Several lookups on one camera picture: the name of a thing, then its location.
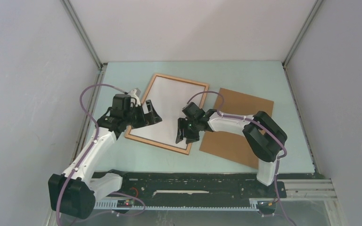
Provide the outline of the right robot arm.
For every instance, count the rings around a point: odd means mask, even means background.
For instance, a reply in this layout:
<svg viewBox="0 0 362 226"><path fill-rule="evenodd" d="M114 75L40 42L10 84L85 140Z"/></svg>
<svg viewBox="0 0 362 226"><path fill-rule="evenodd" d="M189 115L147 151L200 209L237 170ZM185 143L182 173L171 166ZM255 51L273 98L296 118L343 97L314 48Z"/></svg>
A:
<svg viewBox="0 0 362 226"><path fill-rule="evenodd" d="M255 190L262 197L274 191L273 182L278 175L280 160L288 152L285 148L287 135L264 111L254 115L227 114L216 109L204 111L195 103L183 109L183 118L178 119L176 143L197 142L201 131L227 132L244 137L259 159Z"/></svg>

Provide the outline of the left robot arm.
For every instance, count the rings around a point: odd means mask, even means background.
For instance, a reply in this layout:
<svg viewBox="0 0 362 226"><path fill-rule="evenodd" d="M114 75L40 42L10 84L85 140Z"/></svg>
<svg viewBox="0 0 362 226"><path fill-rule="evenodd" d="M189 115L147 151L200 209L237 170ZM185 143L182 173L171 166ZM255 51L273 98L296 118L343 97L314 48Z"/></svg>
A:
<svg viewBox="0 0 362 226"><path fill-rule="evenodd" d="M129 193L130 183L119 173L108 172L93 178L99 161L125 132L127 127L143 128L160 123L162 118L155 111L151 100L142 105L135 95L116 94L112 105L98 120L95 130L80 154L60 175L48 180L52 210L86 219L96 201L115 192L119 196Z"/></svg>

